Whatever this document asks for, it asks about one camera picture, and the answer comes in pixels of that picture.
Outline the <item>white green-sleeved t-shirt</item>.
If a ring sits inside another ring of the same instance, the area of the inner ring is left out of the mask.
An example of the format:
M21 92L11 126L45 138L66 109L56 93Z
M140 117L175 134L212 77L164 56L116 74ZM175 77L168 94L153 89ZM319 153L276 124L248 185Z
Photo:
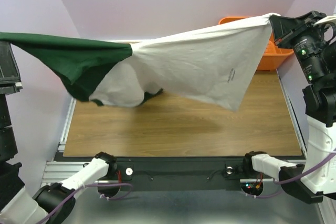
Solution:
M163 91L235 111L266 50L273 13L136 43L1 33L81 102L131 108Z

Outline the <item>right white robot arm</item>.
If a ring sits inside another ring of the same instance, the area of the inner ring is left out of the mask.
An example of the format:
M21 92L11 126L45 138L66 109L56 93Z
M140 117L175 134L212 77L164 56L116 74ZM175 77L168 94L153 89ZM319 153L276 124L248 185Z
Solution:
M296 18L272 15L275 45L293 49L308 82L303 89L309 140L305 164L277 159L265 152L249 152L241 170L253 177L267 175L290 196L307 204L335 199L335 16L310 11Z

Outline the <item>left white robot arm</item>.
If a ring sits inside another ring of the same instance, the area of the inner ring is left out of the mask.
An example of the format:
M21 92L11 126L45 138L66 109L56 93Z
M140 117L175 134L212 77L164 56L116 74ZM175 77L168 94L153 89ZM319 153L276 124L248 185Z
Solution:
M114 157L99 153L71 177L41 185L67 102L48 78L24 91L11 45L1 42L1 223L62 223L84 189L116 175Z

